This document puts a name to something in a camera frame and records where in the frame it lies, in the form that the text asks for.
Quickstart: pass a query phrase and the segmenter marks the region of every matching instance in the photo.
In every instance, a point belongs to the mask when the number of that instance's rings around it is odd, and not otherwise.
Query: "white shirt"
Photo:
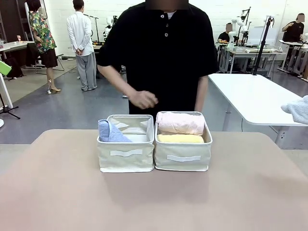
[[[81,56],[87,56],[94,52],[91,32],[91,20],[82,12],[76,11],[75,14],[67,19],[67,31],[73,51],[84,50]]]

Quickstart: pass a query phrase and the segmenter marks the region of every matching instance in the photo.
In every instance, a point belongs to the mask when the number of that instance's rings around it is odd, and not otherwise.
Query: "hand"
[[[129,101],[140,109],[153,108],[158,104],[158,99],[154,94],[148,91],[136,91],[132,96],[129,96]]]
[[[40,43],[43,43],[43,40],[40,37],[36,37],[36,40],[39,41]]]

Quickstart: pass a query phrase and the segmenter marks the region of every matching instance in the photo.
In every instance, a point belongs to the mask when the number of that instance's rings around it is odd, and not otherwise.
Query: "floor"
[[[54,71],[54,78],[58,78],[64,73],[74,69],[76,67],[76,61],[61,61],[64,71]],[[22,69],[24,77],[14,79],[11,81],[5,81],[5,85],[10,93],[10,98],[12,102],[15,102],[26,95],[32,93],[36,89],[42,87],[47,83],[46,75],[38,75],[35,73],[35,69]],[[38,70],[39,73],[46,73],[45,69]]]
[[[47,86],[38,87],[35,91],[14,103],[20,108],[15,110],[22,119],[10,115],[0,115],[5,125],[0,128],[0,172],[5,169],[26,147],[42,132],[49,129],[96,129],[97,121],[112,114],[127,114],[128,100],[123,99],[104,78],[98,79],[98,88],[82,92],[78,73],[70,70],[56,79],[56,84],[63,91],[48,95]],[[274,73],[274,82],[304,96],[308,95],[308,83],[285,73]],[[221,131],[227,102],[215,86],[209,82],[209,92],[204,106],[204,115],[211,131]],[[232,113],[230,131],[262,132],[272,140],[276,132],[270,127],[252,126],[242,123],[241,117]],[[301,132],[305,139],[308,133]],[[285,151],[285,153],[308,174],[308,151]]]

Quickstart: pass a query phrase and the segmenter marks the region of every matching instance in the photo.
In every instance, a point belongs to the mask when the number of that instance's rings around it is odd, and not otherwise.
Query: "woman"
[[[47,22],[40,16],[39,8],[41,7],[39,0],[26,0],[29,7],[29,22],[32,29],[35,44],[40,53],[42,64],[46,66],[46,74],[48,84],[51,84],[51,89],[59,92],[54,84],[53,67],[58,65],[55,48],[57,47]]]

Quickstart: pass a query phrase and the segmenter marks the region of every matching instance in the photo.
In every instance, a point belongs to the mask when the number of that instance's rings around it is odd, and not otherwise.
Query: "beige basket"
[[[199,112],[174,112],[202,115]],[[164,143],[158,141],[158,124],[155,125],[155,168],[170,171],[207,171],[211,159],[211,133],[205,122],[202,135],[205,143]]]
[[[111,115],[113,123],[132,143],[101,142],[97,138],[101,172],[150,172],[154,169],[154,120],[151,115]]]

